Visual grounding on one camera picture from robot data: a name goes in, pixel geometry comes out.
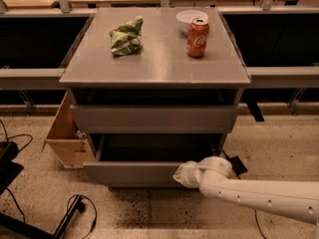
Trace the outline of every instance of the cardboard box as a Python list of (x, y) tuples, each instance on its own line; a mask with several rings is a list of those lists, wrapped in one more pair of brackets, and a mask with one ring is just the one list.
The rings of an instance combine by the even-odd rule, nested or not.
[(70, 110), (71, 101), (66, 95), (45, 141), (59, 157), (65, 168), (83, 168), (84, 161), (95, 156), (87, 139), (77, 138), (77, 126)]

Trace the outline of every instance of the floor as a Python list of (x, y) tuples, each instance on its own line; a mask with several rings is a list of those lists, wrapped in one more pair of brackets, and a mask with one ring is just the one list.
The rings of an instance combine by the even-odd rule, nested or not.
[[(319, 181), (319, 106), (300, 105), (297, 115), (286, 105), (262, 105), (265, 122), (256, 122), (245, 106), (224, 150), (238, 155), (248, 168), (242, 179)], [(33, 141), (21, 151), (16, 162), (25, 168), (10, 185), (29, 224), (53, 233), (74, 194), (94, 202), (97, 226), (88, 238), (263, 238), (253, 209), (206, 199), (198, 191), (155, 189), (109, 191), (90, 182), (83, 169), (65, 169), (50, 146), (44, 146), (55, 108), (38, 108), (27, 116), (23, 109), (1, 109), (0, 120), (9, 136), (30, 133)], [(0, 138), (4, 140), (3, 130)], [(14, 139), (23, 146), (27, 136)], [(83, 238), (90, 230), (94, 209), (72, 219), (65, 239)], [(0, 211), (21, 219), (7, 191), (0, 196)], [(315, 226), (257, 211), (268, 239), (308, 239)], [(0, 238), (24, 238), (0, 226)]]

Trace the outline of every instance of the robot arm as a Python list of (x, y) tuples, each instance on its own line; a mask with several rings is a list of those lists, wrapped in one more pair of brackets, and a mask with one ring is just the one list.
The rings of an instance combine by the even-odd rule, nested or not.
[(318, 224), (319, 182), (235, 180), (229, 179), (231, 169), (230, 162), (214, 156), (182, 164), (173, 177), (209, 198)]

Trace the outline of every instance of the bowl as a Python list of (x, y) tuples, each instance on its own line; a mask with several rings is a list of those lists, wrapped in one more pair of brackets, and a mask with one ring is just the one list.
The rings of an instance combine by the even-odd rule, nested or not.
[(191, 23), (191, 21), (194, 18), (199, 18), (199, 17), (208, 19), (207, 14), (201, 11), (196, 11), (196, 10), (181, 11), (177, 13), (176, 15), (176, 19), (179, 22), (179, 28), (185, 35), (188, 35), (189, 24)]

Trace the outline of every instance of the green chip bag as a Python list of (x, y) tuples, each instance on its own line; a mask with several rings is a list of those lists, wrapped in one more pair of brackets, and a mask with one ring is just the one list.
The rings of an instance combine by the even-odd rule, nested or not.
[(112, 30), (110, 32), (111, 52), (114, 55), (122, 56), (138, 51), (142, 47), (142, 24), (143, 18), (138, 16)]

